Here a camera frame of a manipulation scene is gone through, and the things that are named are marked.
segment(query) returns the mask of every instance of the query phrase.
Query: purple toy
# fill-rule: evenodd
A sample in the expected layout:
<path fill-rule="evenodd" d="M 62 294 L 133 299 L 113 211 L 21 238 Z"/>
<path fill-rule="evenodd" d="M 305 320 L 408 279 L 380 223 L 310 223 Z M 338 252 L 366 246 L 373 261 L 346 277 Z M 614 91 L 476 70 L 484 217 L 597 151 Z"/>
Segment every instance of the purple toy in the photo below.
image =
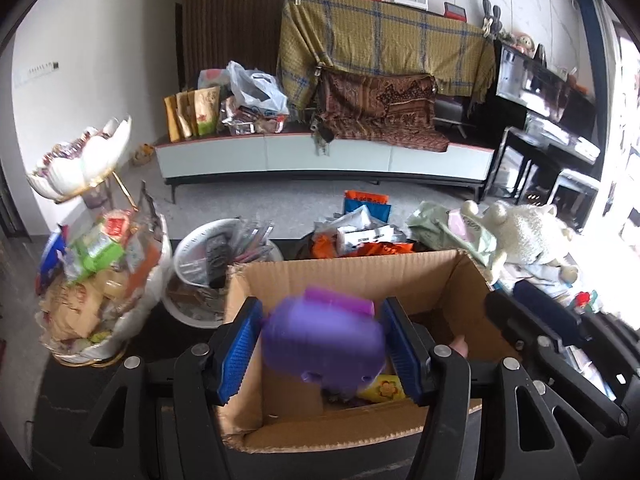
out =
<path fill-rule="evenodd" d="M 302 295 L 302 299 L 311 303 L 339 306 L 345 310 L 351 310 L 356 314 L 366 314 L 367 316 L 373 316 L 375 314 L 373 301 L 348 296 L 347 294 L 341 294 L 340 292 L 334 292 L 326 288 L 320 288 L 319 286 L 308 286 Z"/>
<path fill-rule="evenodd" d="M 286 298 L 274 309 L 262 327 L 262 357 L 274 370 L 354 394 L 385 366 L 383 329 L 361 309 L 306 299 L 322 296 L 317 291 Z"/>

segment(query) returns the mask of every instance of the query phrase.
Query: wooden slat panel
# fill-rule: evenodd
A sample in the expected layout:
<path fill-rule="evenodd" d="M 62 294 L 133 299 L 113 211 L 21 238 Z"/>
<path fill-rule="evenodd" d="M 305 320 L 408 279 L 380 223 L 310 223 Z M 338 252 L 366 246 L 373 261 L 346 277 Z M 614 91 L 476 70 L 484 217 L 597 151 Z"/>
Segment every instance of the wooden slat panel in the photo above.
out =
<path fill-rule="evenodd" d="M 284 0 L 184 0 L 187 83 L 230 60 L 275 74 Z"/>

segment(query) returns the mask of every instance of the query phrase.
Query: orange bag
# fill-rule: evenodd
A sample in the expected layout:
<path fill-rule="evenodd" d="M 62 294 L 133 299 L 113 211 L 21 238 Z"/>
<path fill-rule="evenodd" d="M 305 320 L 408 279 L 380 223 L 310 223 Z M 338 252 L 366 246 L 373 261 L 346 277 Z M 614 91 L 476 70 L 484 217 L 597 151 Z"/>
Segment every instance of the orange bag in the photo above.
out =
<path fill-rule="evenodd" d="M 386 254 L 413 253 L 413 244 L 393 244 L 391 242 L 368 242 L 358 247 L 353 253 L 345 254 L 350 256 L 384 256 Z"/>
<path fill-rule="evenodd" d="M 315 235 L 311 246 L 311 255 L 316 260 L 337 258 L 338 253 L 335 251 L 335 237 L 327 234 Z"/>

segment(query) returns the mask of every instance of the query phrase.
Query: white plastic bag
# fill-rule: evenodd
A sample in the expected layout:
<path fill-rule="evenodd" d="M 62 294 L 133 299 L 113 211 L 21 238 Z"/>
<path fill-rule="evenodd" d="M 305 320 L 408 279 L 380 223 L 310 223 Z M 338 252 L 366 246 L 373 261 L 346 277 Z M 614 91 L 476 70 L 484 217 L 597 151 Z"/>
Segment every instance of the white plastic bag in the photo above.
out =
<path fill-rule="evenodd" d="M 226 67 L 231 81 L 231 91 L 239 106 L 257 108 L 265 116 L 288 115 L 287 96 L 278 86 L 278 80 L 258 70 L 245 70 L 235 61 Z"/>

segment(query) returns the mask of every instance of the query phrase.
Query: gray floor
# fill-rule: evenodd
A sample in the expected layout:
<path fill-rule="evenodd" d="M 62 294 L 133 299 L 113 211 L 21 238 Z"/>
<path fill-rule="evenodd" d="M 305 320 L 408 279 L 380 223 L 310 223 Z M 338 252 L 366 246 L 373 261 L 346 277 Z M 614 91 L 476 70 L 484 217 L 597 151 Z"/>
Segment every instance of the gray floor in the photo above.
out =
<path fill-rule="evenodd" d="M 354 181 L 262 180 L 181 186 L 174 205 L 155 160 L 124 171 L 122 177 L 136 198 L 140 181 L 146 181 L 149 193 L 166 216 L 171 238 L 184 237 L 206 222 L 238 215 L 274 221 L 273 238 L 299 238 L 313 229 L 314 221 L 341 211 L 345 189 L 388 194 L 392 204 L 390 222 L 400 227 L 404 227 L 405 219 L 423 200 L 456 207 L 472 197 L 466 189 L 401 182 L 382 182 L 376 186 Z M 126 205 L 123 196 L 117 197 L 117 203 Z M 0 370 L 0 422 L 28 462 L 27 421 L 33 419 L 40 378 L 48 358 L 38 341 L 40 329 L 34 321 L 38 300 L 33 280 L 43 245 L 41 239 L 30 244 L 0 238 L 0 338 L 7 341 Z"/>

